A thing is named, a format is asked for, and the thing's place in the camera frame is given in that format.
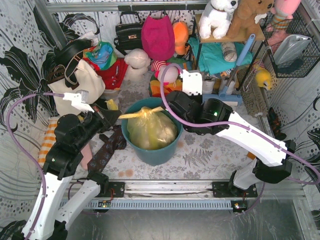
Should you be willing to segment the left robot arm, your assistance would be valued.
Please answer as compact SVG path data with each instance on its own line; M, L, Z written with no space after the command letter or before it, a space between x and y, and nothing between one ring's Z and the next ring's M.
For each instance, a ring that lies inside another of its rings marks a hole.
M91 104L91 110L80 120L75 114L66 114L57 121L56 141L43 164L45 183L38 194L32 213L14 240L64 240L85 206L99 194L109 190L109 178L92 171L81 188L70 200L60 206L78 165L83 159L82 149L99 132L109 130L121 115L120 110L109 110Z

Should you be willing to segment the yellow trash bag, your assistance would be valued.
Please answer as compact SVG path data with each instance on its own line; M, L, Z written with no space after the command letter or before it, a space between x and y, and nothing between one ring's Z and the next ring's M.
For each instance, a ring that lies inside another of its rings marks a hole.
M126 120L129 141L143 150L159 150L169 146L178 136L177 125L164 113L161 99L150 97L136 102L137 111L121 114Z

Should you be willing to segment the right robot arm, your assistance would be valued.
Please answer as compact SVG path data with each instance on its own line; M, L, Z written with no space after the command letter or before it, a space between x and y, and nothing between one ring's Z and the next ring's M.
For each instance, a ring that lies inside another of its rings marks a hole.
M292 140L272 138L216 98L199 102L177 90L165 98L172 111L188 123L183 125L186 131L225 138L254 155L251 163L232 173L228 185L218 189L216 197L243 197L258 182L277 184L291 175L293 164L285 151L295 151L296 144Z

